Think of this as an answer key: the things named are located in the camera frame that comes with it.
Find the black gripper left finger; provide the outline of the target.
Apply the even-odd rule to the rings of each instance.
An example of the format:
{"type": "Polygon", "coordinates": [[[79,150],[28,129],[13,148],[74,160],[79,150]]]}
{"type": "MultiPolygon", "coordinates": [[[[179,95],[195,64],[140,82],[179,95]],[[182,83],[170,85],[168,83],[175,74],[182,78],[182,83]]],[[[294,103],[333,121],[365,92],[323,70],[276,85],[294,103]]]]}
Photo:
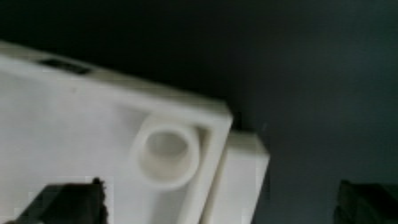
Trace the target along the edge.
{"type": "Polygon", "coordinates": [[[104,181],[47,184],[13,224],[108,224],[104,181]]]}

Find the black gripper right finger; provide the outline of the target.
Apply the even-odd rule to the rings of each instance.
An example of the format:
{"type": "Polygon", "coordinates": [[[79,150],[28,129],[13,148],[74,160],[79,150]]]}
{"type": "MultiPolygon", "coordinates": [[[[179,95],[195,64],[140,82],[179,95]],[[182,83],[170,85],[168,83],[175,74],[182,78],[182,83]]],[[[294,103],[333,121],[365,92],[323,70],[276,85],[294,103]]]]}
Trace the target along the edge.
{"type": "Polygon", "coordinates": [[[398,184],[340,181],[332,224],[398,224],[398,184]]]}

